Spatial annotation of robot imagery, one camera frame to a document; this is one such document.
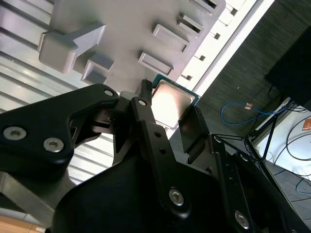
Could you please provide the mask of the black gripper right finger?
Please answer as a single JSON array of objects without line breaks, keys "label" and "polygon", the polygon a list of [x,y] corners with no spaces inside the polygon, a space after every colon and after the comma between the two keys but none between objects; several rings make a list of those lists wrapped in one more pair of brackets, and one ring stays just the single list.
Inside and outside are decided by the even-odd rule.
[{"label": "black gripper right finger", "polygon": [[305,232],[305,223],[255,153],[228,153],[227,143],[209,132],[197,106],[186,110],[179,129],[187,163],[217,181],[225,222],[232,232]]}]

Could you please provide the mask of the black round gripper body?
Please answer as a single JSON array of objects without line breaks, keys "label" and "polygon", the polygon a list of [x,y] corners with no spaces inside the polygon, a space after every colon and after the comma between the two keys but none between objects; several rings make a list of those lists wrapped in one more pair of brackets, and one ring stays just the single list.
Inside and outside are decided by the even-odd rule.
[{"label": "black round gripper body", "polygon": [[160,205],[149,165],[134,156],[70,190],[58,204],[54,233],[232,233],[218,183],[177,164],[190,216],[171,217]]}]

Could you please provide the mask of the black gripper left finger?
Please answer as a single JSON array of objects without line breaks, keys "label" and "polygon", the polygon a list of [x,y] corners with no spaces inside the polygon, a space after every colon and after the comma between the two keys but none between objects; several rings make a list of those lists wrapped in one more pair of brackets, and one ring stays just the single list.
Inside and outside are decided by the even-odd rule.
[{"label": "black gripper left finger", "polygon": [[188,215],[177,162],[151,110],[152,85],[119,96],[95,84],[0,116],[0,168],[33,181],[60,179],[74,154],[101,133],[114,136],[113,166],[138,156],[150,167],[160,205],[169,215]]}]

